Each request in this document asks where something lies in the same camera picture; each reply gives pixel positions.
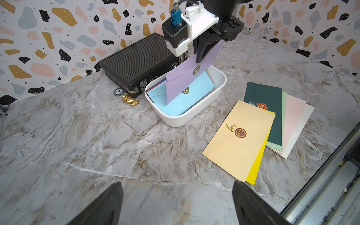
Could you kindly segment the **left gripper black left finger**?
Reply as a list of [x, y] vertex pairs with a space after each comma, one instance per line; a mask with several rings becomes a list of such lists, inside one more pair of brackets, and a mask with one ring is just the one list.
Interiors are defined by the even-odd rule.
[[120, 182], [113, 183], [68, 224], [117, 225], [123, 196], [122, 184]]

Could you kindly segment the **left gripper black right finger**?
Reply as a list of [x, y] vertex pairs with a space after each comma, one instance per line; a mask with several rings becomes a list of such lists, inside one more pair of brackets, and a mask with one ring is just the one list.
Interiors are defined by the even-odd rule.
[[288, 225], [259, 195], [241, 181], [235, 181], [232, 197], [240, 225]]

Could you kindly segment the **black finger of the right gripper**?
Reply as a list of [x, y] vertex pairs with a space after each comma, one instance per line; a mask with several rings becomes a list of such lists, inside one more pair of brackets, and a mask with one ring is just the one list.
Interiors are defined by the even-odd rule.
[[217, 33], [203, 33], [195, 39], [196, 62], [201, 63], [208, 52], [221, 40]]

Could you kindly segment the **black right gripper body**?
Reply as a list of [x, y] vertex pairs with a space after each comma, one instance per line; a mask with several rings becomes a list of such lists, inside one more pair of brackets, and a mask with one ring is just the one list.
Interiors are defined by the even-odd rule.
[[238, 18], [231, 16], [229, 19], [220, 18], [218, 23], [204, 31], [193, 41], [193, 45], [208, 45], [214, 41], [233, 41], [241, 33], [244, 23]]

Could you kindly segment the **bright yellow envelope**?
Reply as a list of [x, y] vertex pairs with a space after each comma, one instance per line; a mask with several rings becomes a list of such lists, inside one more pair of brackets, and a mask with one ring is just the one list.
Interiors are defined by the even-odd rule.
[[274, 112], [257, 107], [251, 107], [246, 115], [247, 125], [244, 128], [247, 133], [245, 137], [247, 140], [246, 150], [256, 156], [252, 161], [253, 164], [246, 179], [252, 185], [257, 180], [265, 145], [268, 141], [274, 119]]

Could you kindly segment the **lilac envelope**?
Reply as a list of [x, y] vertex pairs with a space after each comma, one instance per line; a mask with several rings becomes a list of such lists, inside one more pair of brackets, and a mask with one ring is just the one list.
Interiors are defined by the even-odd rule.
[[214, 64], [216, 56], [224, 42], [224, 40], [217, 42], [207, 53], [202, 62], [197, 63], [197, 54], [195, 54], [166, 75], [167, 104], [172, 102], [188, 86], [190, 86], [196, 78]]

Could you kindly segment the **white storage tray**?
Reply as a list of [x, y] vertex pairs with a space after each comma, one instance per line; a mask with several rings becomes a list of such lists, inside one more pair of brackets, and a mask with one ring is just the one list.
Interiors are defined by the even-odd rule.
[[219, 97], [226, 83], [226, 75], [216, 67], [210, 66], [170, 104], [167, 104], [165, 75], [150, 82], [144, 94], [154, 111], [167, 125], [180, 127]]

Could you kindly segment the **red envelope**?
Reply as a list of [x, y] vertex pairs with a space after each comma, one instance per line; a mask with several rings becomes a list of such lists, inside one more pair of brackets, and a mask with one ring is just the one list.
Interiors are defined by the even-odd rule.
[[152, 89], [156, 88], [157, 86], [159, 86], [160, 84], [164, 83], [166, 81], [166, 79], [162, 79], [161, 81], [157, 82], [155, 85], [153, 85], [152, 87], [150, 87], [146, 93], [148, 93], [149, 91], [151, 91]]

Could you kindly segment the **pale yellow envelope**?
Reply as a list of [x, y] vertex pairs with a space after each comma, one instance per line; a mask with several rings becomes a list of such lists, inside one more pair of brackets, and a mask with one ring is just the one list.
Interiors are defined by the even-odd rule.
[[202, 154], [237, 180], [244, 182], [256, 157], [248, 152], [246, 115], [252, 106], [237, 101]]

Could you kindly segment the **light blue envelope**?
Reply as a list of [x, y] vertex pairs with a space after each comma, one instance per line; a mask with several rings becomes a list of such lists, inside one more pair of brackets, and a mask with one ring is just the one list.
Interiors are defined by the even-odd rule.
[[215, 88], [208, 73], [203, 72], [172, 102], [167, 104], [166, 81], [147, 93], [151, 101], [167, 116], [184, 114]]

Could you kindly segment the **mint green envelope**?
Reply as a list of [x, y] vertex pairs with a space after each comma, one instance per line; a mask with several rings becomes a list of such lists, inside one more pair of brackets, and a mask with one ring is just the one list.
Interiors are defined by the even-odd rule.
[[267, 146], [283, 151], [283, 137], [285, 130], [285, 115], [286, 115], [287, 93], [282, 92], [281, 105], [276, 103], [275, 119], [270, 131], [270, 136]]

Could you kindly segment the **black metal briefcase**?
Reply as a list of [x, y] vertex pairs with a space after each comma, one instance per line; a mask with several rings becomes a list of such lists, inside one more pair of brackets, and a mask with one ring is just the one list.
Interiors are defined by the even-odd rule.
[[164, 36], [153, 33], [100, 60], [94, 68], [96, 71], [103, 69], [106, 76], [136, 98], [144, 93], [151, 81], [179, 66], [187, 58], [187, 52], [175, 57], [167, 48]]

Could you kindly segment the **small brass keys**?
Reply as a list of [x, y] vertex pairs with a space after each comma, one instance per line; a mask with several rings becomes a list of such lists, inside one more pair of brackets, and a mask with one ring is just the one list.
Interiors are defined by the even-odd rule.
[[129, 94], [124, 94], [122, 96], [122, 101], [132, 107], [139, 104], [139, 100], [136, 98], [131, 97]]

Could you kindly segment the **pink envelope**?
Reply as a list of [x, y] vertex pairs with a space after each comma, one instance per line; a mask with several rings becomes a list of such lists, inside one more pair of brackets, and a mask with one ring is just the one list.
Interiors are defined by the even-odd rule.
[[302, 114], [302, 111], [306, 105], [306, 101], [290, 96], [287, 94], [286, 98], [286, 110], [285, 110], [285, 122], [284, 122], [284, 134], [283, 134], [283, 151], [273, 150], [274, 152], [283, 155], [285, 148], [289, 147], [290, 137], [295, 130], [298, 120]]

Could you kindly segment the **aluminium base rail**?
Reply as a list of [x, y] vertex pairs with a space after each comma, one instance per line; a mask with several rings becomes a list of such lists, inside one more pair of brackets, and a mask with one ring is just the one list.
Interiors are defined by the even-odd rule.
[[360, 223], [360, 126], [321, 165], [281, 216], [292, 225]]

